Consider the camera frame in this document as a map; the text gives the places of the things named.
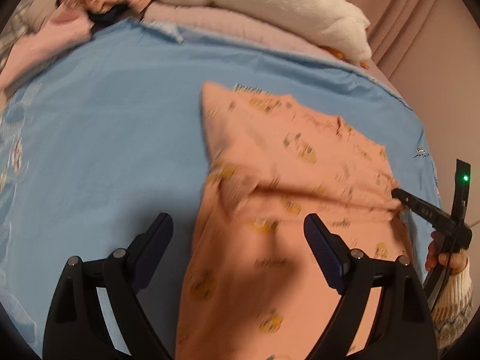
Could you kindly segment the person right hand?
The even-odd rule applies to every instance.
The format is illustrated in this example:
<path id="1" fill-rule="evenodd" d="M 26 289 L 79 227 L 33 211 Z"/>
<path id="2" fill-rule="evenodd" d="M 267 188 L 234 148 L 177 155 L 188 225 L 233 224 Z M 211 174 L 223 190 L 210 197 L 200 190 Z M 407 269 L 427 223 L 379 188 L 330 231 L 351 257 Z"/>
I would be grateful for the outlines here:
<path id="1" fill-rule="evenodd" d="M 432 241 L 428 246 L 428 252 L 425 260 L 425 269 L 429 272 L 437 265 L 443 267 L 449 267 L 453 275 L 460 274 L 468 264 L 468 256 L 465 250 L 461 250 L 459 253 L 442 253 L 437 248 L 437 239 L 441 236 L 441 233 L 433 231 L 430 234 Z"/>

